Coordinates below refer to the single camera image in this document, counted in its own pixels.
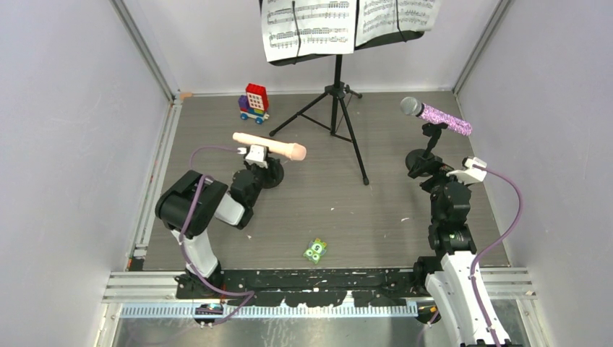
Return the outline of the beige microphone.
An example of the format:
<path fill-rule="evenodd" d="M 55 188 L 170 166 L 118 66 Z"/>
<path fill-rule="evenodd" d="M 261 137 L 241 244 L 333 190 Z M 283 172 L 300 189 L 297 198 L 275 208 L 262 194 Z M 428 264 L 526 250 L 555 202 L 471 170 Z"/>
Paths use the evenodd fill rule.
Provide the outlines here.
<path fill-rule="evenodd" d="M 232 139 L 245 145 L 267 147 L 270 152 L 285 156 L 289 160 L 302 161 L 307 156 L 307 149 L 298 143 L 279 142 L 241 132 L 234 132 Z"/>

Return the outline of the black music stand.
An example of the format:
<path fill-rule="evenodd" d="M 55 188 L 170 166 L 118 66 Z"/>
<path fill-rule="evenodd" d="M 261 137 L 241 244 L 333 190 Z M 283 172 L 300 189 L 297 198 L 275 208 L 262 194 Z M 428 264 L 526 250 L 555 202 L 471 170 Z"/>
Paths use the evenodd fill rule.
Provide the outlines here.
<path fill-rule="evenodd" d="M 363 43 L 357 47 L 355 47 L 355 49 L 357 51 L 361 51 L 361 50 L 365 50 L 368 48 L 374 48 L 374 47 L 378 47 L 378 46 L 386 46 L 386 45 L 390 45 L 390 44 L 394 44 L 394 43 L 400 43 L 400 42 L 407 42 L 410 40 L 417 40 L 421 37 L 423 37 L 424 32 L 423 31 L 411 31 L 411 30 L 401 30 L 401 29 L 396 29 L 394 32 L 392 33 L 386 33 L 383 35 L 378 35 L 368 41 L 366 41 L 366 43 Z M 323 129 L 326 129 L 330 135 L 332 137 L 336 137 L 340 140 L 344 140 L 346 142 L 350 142 L 353 145 L 353 148 L 355 150 L 355 154 L 356 154 L 356 159 L 358 161 L 359 164 L 359 168 L 361 171 L 361 175 L 362 175 L 362 179 L 363 179 L 363 183 L 364 185 L 369 185 L 369 178 L 366 174 L 366 169 L 364 167 L 364 162 L 359 150 L 359 145 L 357 142 L 357 139 L 355 137 L 354 131 L 353 131 L 353 126 L 351 124 L 351 119 L 350 116 L 348 114 L 348 102 L 345 101 L 345 96 L 346 94 L 350 94 L 350 95 L 355 95 L 357 98 L 362 98 L 363 95 L 361 93 L 356 92 L 355 90 L 352 90 L 351 87 L 342 82 L 341 79 L 341 71 L 342 71 L 342 62 L 343 62 L 343 56 L 341 54 L 337 54 L 335 55 L 335 70 L 334 70 L 334 80 L 333 80 L 333 84 L 331 85 L 327 85 L 324 88 L 324 92 L 321 93 L 320 95 L 318 95 L 314 100 L 312 100 L 310 103 L 306 104 L 305 107 L 301 108 L 299 111 L 297 111 L 294 115 L 290 116 L 288 119 L 286 119 L 283 123 L 281 123 L 280 125 L 278 125 L 276 128 L 274 128 L 273 130 L 271 130 L 269 132 L 269 135 L 271 137 L 274 137 L 280 130 L 282 130 L 284 127 L 288 126 L 292 121 L 296 120 L 299 117 L 302 117 L 314 124 L 316 124 L 319 127 L 322 127 Z M 307 116 L 305 114 L 306 111 L 308 111 L 312 106 L 315 106 L 317 103 L 319 103 L 320 101 L 322 101 L 324 98 L 326 98 L 327 96 L 330 96 L 332 98 L 332 108 L 331 108 L 331 117 L 330 117 L 330 125 L 326 125 L 323 124 L 315 119 L 313 119 L 310 116 Z M 350 137 L 343 137 L 340 136 L 339 134 L 337 134 L 338 131 L 338 126 L 340 126 L 340 122 L 337 120 L 338 117 L 338 112 L 341 111 L 343 116 L 342 119 L 346 121 L 347 127 L 348 127 L 348 131 L 350 134 Z"/>

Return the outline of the sheet music page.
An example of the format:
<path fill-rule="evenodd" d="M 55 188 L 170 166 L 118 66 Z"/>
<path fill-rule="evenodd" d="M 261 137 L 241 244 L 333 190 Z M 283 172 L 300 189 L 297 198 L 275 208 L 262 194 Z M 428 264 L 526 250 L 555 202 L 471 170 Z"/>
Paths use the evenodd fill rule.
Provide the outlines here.
<path fill-rule="evenodd" d="M 441 6 L 441 1 L 360 1 L 355 47 L 383 38 L 413 40 L 434 27 Z"/>
<path fill-rule="evenodd" d="M 262 42 L 267 61 L 353 53 L 357 4 L 357 1 L 261 1 Z"/>

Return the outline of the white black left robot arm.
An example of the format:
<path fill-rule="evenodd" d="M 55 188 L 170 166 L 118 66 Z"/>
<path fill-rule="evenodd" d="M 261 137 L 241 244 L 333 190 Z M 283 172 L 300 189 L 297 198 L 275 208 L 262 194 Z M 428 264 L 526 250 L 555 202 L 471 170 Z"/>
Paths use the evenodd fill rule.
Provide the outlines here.
<path fill-rule="evenodd" d="M 188 170 L 155 206 L 155 216 L 176 238 L 186 261 L 187 273 L 179 282 L 194 281 L 194 290 L 204 299 L 214 299 L 223 283 L 207 228 L 214 218 L 239 230 L 249 224 L 261 191 L 278 186 L 284 178 L 280 160 L 268 158 L 266 163 L 266 167 L 247 163 L 230 185 Z"/>

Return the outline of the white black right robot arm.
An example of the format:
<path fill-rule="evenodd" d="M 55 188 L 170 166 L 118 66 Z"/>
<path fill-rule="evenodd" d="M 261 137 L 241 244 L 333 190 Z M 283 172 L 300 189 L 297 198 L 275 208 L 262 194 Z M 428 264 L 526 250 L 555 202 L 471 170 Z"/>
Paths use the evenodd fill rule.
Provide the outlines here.
<path fill-rule="evenodd" d="M 408 176 L 423 176 L 420 187 L 429 194 L 431 222 L 428 241 L 432 256 L 421 256 L 413 265 L 413 289 L 431 296 L 454 346 L 513 346 L 497 318 L 486 291 L 478 252 L 467 224 L 471 210 L 470 187 L 481 183 L 488 172 L 477 157 L 463 159 L 454 169 L 435 155 L 407 158 Z"/>

